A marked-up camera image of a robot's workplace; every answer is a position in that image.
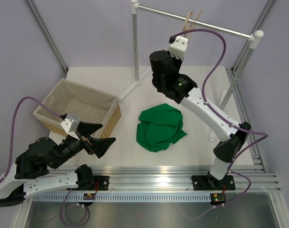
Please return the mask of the aluminium mounting rail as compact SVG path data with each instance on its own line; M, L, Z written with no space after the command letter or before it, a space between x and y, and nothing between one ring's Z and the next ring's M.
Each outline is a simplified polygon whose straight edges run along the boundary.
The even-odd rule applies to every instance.
M187 192L193 190L191 177L206 175L209 166L91 166L95 175L110 177L109 190L117 192ZM251 182L250 192L280 192L274 173L261 165L237 165L231 169L236 192L242 192Z

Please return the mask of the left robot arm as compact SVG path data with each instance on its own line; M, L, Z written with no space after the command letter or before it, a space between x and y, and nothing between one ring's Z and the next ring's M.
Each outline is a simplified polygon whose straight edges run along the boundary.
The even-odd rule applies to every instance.
M64 120L61 125L67 136L60 144L49 137L39 138L16 158L8 174L0 176L0 207L19 205L53 190L88 190L93 187L92 169L86 164L62 176L46 175L49 169L58 169L82 150L101 158L116 139L91 136L102 128L102 124Z

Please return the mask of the wicker basket with cloth liner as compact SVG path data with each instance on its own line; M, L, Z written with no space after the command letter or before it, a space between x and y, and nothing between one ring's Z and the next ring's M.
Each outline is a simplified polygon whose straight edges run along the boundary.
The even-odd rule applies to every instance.
M72 114L83 122L102 124L91 134L95 138L110 137L122 116L116 96L67 79L61 79L42 103L57 114Z

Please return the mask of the green t shirt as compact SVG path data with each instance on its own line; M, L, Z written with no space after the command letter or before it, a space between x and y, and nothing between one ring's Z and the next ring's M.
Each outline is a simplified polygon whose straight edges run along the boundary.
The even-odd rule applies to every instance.
M136 141L150 152L159 152L187 135L180 110L164 103L142 111L138 117Z

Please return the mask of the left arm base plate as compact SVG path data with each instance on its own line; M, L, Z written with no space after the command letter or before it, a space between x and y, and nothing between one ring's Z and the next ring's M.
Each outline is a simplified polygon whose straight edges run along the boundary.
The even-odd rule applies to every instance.
M77 181L77 190L107 191L109 187L109 176L92 175Z

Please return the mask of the wooden clothes hanger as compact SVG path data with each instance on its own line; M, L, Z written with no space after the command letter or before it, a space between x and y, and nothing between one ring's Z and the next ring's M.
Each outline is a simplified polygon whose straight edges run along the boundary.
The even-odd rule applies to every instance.
M199 10L197 15L195 16L194 20L198 20L200 15L202 13L202 10ZM187 17L184 21L184 25L183 25L183 29L182 31L189 31L191 29L195 28L195 25L190 23L189 20L192 19L192 15L193 15L193 11L189 11L189 13L187 14Z

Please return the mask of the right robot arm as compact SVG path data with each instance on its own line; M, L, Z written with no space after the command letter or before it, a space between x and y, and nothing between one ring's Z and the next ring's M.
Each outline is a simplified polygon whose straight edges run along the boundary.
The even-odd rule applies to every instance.
M251 125L235 121L218 107L214 113L197 84L179 72L182 61L172 57L168 51L155 51L149 60L153 72L152 84L157 92L190 110L219 138L220 142L213 149L213 165L207 173L209 187L219 188L224 184L230 163L245 144Z

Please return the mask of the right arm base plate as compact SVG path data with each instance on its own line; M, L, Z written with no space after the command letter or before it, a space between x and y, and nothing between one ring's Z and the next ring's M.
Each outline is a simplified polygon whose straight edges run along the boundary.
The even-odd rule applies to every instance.
M222 180L208 175L193 175L191 179L194 191L236 190L235 181L231 175L226 175Z

